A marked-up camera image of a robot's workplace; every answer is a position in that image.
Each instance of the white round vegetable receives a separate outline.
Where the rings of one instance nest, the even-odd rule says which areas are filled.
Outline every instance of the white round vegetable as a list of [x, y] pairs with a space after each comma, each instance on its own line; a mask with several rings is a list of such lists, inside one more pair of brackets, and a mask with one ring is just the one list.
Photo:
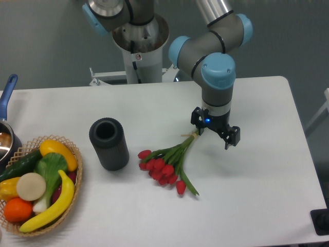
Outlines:
[[34, 201], [39, 199], [46, 191], [46, 181], [37, 173], [27, 173], [18, 180], [16, 191], [23, 200]]

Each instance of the yellow pepper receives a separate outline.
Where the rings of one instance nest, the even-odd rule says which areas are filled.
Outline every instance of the yellow pepper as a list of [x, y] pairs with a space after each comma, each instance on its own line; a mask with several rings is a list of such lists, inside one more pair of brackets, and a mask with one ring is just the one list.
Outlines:
[[20, 177], [4, 180], [0, 183], [0, 199], [8, 202], [10, 199], [19, 197], [16, 184]]

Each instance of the second robotic arm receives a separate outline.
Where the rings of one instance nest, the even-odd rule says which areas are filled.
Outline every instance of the second robotic arm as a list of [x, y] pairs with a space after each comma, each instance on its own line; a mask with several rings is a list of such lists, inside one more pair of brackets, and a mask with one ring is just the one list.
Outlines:
[[204, 128], [216, 132], [225, 149], [236, 146], [240, 129], [229, 126], [235, 62], [226, 53], [250, 40], [252, 24], [245, 15], [235, 15], [225, 0], [197, 0], [209, 31], [193, 40], [178, 37], [169, 48], [169, 58], [202, 88], [202, 109], [197, 107], [191, 123], [202, 134]]

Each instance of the pot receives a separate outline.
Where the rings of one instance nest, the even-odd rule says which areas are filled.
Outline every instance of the pot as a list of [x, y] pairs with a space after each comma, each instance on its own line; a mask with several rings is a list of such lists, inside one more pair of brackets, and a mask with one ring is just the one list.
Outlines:
[[7, 121], [7, 106], [14, 90], [17, 75], [11, 75], [0, 98], [0, 172], [6, 169], [10, 158], [19, 147], [22, 146], [20, 139], [15, 135]]

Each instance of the bok choy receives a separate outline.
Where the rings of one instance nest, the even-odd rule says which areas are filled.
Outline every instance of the bok choy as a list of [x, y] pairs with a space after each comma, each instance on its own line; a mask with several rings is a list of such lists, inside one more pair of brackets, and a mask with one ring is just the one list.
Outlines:
[[45, 155], [35, 166], [34, 172], [40, 174], [46, 181], [46, 191], [33, 206], [33, 211], [39, 214], [50, 207], [51, 197], [61, 184], [61, 176], [58, 171], [67, 172], [67, 162], [59, 153]]

